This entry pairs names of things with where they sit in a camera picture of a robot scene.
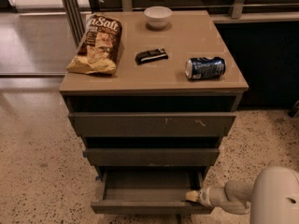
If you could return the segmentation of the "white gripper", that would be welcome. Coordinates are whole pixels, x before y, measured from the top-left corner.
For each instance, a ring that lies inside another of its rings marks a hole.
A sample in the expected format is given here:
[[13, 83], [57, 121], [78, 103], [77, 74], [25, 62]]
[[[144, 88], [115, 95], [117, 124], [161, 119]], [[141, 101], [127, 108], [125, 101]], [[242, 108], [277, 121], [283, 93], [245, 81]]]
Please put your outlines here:
[[223, 187], [207, 187], [188, 191], [185, 197], [187, 201], [199, 202], [205, 207], [216, 207], [225, 200], [225, 192]]

